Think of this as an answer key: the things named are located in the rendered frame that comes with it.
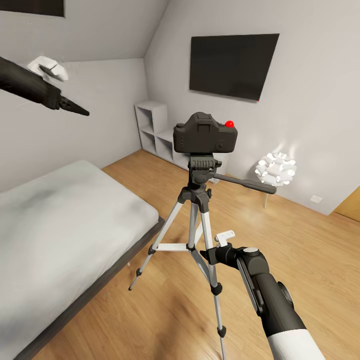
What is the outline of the camera tripod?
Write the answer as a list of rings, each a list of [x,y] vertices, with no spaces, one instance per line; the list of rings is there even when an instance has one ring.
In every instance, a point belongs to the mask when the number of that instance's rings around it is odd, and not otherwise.
[[[161,231],[159,232],[156,240],[149,247],[148,255],[141,266],[136,270],[136,278],[134,279],[132,285],[129,287],[129,291],[132,290],[136,280],[141,276],[142,271],[152,254],[155,254],[156,251],[179,251],[179,252],[189,252],[195,262],[197,263],[199,269],[204,274],[208,283],[211,287],[211,292],[214,295],[214,304],[215,311],[217,316],[217,332],[220,337],[221,349],[223,360],[226,360],[225,355],[225,346],[224,346],[224,337],[226,335],[226,327],[222,326],[221,313],[220,313],[220,305],[219,305],[219,294],[222,292],[222,285],[217,282],[217,274],[215,265],[210,265],[209,261],[208,266],[204,262],[201,257],[201,254],[195,248],[202,233],[205,241],[206,251],[208,249],[213,248],[212,243],[212,234],[210,227],[210,219],[209,219],[209,199],[212,197],[212,190],[208,189],[206,191],[206,182],[212,178],[216,178],[219,180],[224,180],[236,184],[240,184],[246,188],[250,188],[251,190],[257,190],[261,192],[265,192],[266,194],[273,195],[277,192],[277,188],[274,185],[256,182],[252,180],[242,180],[237,177],[233,177],[230,175],[223,175],[219,173],[215,173],[210,170],[210,168],[220,168],[222,165],[222,161],[215,160],[213,153],[189,153],[189,179],[187,183],[187,187],[182,188],[175,205],[173,206],[169,216],[167,217]],[[175,216],[179,212],[182,205],[186,200],[191,201],[191,211],[190,211],[190,223],[189,223],[189,236],[188,243],[184,244],[167,244],[160,243],[165,233],[167,232],[169,226],[173,222]],[[198,212],[200,211],[201,215],[201,223],[197,228],[197,220],[198,220]],[[197,230],[196,230],[197,228]]]

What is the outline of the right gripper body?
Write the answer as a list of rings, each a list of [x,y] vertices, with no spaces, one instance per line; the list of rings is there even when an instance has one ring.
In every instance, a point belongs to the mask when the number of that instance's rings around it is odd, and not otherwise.
[[[229,242],[227,242],[227,245],[223,247],[213,247],[207,249],[206,251],[207,251],[208,263],[212,266],[218,263],[222,263],[231,267],[227,262],[227,253],[230,249],[236,249],[236,248],[233,248],[232,243]]]

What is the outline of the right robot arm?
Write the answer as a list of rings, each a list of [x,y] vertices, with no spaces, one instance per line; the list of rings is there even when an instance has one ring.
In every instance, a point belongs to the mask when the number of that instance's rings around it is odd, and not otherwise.
[[[232,230],[217,234],[216,247],[200,254],[212,266],[222,263],[240,271],[274,360],[326,360],[294,310],[288,289],[270,273],[264,254],[254,247],[233,248],[226,240],[234,236]]]

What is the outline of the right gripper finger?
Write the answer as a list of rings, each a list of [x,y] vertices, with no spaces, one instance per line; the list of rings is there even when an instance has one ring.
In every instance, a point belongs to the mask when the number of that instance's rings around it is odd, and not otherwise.
[[[208,260],[207,251],[201,250],[201,251],[200,251],[200,254],[201,254],[206,260]]]

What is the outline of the digital camera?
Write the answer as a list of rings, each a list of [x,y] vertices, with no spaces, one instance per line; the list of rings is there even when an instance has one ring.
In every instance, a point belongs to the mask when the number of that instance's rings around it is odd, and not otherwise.
[[[238,131],[232,120],[216,122],[211,114],[194,113],[183,124],[173,127],[173,149],[176,153],[232,153]]]

